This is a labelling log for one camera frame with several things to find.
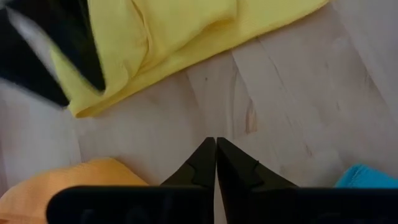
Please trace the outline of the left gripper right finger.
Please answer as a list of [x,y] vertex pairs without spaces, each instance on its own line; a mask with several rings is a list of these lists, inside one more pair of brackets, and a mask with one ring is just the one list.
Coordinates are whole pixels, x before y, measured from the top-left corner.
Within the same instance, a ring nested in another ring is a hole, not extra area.
[[218,138],[217,173],[227,224],[288,222],[280,189],[296,185],[262,165],[226,138]]

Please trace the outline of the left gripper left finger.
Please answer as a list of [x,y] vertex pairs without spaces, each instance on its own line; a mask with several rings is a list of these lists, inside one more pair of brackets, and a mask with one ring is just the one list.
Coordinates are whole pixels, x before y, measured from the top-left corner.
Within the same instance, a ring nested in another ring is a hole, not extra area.
[[161,186],[171,190],[163,224],[214,224],[216,141],[205,138]]

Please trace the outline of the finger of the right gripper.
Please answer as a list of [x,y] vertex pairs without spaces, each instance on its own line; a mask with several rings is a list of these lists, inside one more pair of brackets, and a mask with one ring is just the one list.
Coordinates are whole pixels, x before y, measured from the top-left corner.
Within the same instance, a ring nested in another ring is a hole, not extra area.
[[68,98],[25,39],[0,9],[0,78],[45,98],[60,107]]
[[87,0],[11,0],[9,8],[35,22],[92,87],[105,91]]

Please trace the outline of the yellow microfiber towel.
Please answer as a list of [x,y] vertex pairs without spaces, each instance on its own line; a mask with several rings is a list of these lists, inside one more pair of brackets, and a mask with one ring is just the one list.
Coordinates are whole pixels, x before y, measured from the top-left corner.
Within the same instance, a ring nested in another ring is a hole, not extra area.
[[165,77],[286,26],[328,0],[88,0],[106,81],[98,94],[55,47],[72,115],[94,116]]

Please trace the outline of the orange microfiber towel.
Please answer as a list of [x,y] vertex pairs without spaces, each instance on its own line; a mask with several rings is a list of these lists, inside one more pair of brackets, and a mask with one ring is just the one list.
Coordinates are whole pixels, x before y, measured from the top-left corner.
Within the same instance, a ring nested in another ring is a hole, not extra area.
[[112,158],[93,159],[43,172],[11,187],[0,197],[0,224],[47,224],[45,212],[59,191],[78,185],[147,185]]

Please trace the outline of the blue microfiber towel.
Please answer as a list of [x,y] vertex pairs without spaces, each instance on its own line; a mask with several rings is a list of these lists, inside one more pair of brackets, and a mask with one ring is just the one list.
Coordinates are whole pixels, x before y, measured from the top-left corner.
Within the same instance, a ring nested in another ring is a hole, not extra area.
[[398,189],[398,179],[365,165],[354,165],[335,184],[339,188]]

